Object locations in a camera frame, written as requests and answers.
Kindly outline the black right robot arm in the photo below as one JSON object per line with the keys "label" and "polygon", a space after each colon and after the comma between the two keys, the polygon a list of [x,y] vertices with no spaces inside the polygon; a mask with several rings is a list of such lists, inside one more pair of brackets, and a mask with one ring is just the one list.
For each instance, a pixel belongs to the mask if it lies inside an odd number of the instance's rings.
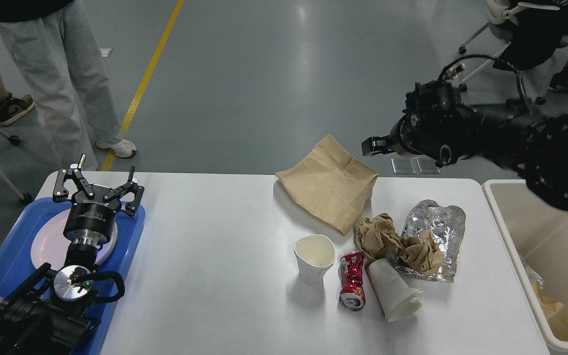
{"label": "black right robot arm", "polygon": [[364,140],[361,153],[424,155],[439,168],[481,157],[514,171],[546,204],[568,212],[568,112],[542,114],[525,96],[519,70],[507,62],[503,65],[514,72],[518,99],[464,104],[451,83],[464,59],[453,60],[433,81],[415,83],[390,134]]}

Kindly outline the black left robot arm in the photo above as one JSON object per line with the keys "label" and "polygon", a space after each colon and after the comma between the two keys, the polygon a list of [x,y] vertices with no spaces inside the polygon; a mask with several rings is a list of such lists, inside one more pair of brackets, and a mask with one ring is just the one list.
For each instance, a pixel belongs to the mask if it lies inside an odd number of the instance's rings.
{"label": "black left robot arm", "polygon": [[135,166],[123,185],[91,184],[82,173],[85,158],[57,173],[52,193],[54,203],[71,205],[62,232],[69,241],[65,260],[58,269],[43,263],[0,303],[0,355],[70,355],[102,324],[89,310],[125,294],[124,272],[101,271],[98,253],[120,212],[138,215],[144,187]]}

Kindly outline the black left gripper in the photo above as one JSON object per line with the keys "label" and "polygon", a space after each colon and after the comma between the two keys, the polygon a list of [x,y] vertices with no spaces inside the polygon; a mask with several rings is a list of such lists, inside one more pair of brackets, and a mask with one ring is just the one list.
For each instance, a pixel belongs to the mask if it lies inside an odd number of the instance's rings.
{"label": "black left gripper", "polygon": [[[135,166],[128,171],[128,179],[117,188],[110,188],[101,196],[93,190],[82,173],[86,154],[69,168],[57,171],[52,192],[54,203],[71,202],[72,208],[66,220],[63,235],[71,242],[79,239],[92,240],[92,244],[104,245],[112,239],[117,213],[135,216],[138,212],[145,188],[135,178]],[[132,195],[125,204],[122,198]]]}

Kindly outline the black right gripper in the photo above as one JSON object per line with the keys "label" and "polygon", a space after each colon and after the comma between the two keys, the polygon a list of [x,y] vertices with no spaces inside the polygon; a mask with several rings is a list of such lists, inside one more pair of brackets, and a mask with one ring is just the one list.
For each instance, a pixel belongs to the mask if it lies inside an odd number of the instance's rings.
{"label": "black right gripper", "polygon": [[425,155],[413,146],[412,121],[415,121],[416,126],[419,124],[419,113],[405,114],[397,121],[390,131],[390,143],[388,143],[388,136],[369,137],[361,142],[361,154],[363,156],[386,155],[394,151],[397,155],[410,159]]}

